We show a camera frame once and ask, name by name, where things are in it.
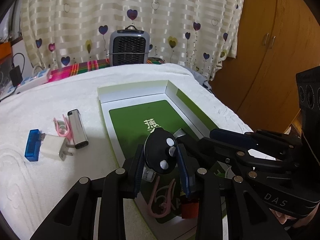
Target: pink plastic clip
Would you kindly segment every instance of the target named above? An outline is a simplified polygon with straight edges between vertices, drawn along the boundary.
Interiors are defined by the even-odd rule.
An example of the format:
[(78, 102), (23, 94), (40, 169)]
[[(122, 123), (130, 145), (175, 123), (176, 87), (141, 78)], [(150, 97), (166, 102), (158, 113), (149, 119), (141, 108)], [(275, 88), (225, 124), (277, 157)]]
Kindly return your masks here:
[(167, 191), (167, 197), (164, 203), (162, 203), (160, 205), (161, 208), (165, 209), (165, 211), (161, 214), (155, 214), (152, 209), (152, 203), (155, 200), (155, 196), (157, 193), (157, 188), (158, 188), (158, 184), (159, 184), (159, 180), (160, 180), (160, 176), (157, 177), (156, 182), (153, 186), (153, 190), (149, 199), (149, 203), (148, 203), (148, 212), (150, 214), (150, 216), (154, 217), (154, 218), (163, 218), (166, 215), (170, 214), (171, 212), (171, 190), (172, 190), (172, 185), (174, 184), (175, 179), (171, 180), (170, 184), (169, 184), (169, 188)]
[(69, 128), (69, 121), (67, 120), (67, 118), (64, 116), (64, 114), (62, 115), (63, 116), (63, 120), (64, 120), (64, 123), (65, 123), (65, 129), (59, 127), (59, 123), (57, 121), (56, 118), (53, 119), (53, 122), (54, 122), (54, 126), (56, 128), (56, 131), (57, 131), (57, 134), (61, 137), (67, 137), (68, 140), (70, 141), (72, 139), (72, 135), (71, 135), (71, 131), (70, 131), (70, 128)]

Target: space heater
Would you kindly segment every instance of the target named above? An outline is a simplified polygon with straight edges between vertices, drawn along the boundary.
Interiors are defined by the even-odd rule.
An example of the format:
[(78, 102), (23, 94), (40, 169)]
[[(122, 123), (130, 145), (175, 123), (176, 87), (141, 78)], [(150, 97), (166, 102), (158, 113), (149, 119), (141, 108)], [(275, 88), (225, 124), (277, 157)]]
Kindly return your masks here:
[(110, 66), (147, 63), (149, 53), (149, 33), (138, 30), (133, 25), (118, 30), (110, 36)]

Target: white blanket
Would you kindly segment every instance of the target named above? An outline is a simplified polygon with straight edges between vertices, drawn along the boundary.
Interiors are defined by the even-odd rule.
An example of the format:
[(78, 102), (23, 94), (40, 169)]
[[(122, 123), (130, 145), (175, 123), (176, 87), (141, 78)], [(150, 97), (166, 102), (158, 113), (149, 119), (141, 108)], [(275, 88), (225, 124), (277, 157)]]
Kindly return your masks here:
[[(103, 126), (97, 88), (129, 82), (170, 80), (220, 128), (251, 129), (191, 73), (174, 64), (110, 67), (48, 83), (0, 103), (0, 210), (21, 240), (34, 231), (65, 193), (83, 177), (101, 178), (117, 168)], [(56, 135), (53, 118), (79, 109), (89, 145), (66, 160), (39, 155), (29, 162), (24, 151), (29, 131)], [(132, 200), (124, 201), (127, 239), (153, 239)]]

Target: striped curtain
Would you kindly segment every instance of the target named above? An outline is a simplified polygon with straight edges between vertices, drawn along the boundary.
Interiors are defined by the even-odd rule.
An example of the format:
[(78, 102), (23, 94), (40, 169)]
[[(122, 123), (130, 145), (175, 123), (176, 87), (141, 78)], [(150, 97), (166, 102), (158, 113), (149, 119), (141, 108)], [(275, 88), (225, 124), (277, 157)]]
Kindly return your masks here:
[(112, 32), (150, 34), (149, 57), (213, 79), (236, 56), (244, 0), (22, 0), (21, 30), (33, 65), (61, 68), (104, 59)]

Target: wooden wardrobe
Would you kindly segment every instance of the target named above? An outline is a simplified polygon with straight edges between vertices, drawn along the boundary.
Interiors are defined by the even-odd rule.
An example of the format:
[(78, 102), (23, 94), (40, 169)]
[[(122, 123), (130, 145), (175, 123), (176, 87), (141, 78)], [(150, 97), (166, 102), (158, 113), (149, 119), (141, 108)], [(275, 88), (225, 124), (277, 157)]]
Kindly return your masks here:
[(299, 112), (295, 75), (320, 65), (320, 26), (303, 0), (244, 0), (236, 59), (210, 83), (253, 130), (284, 132)]

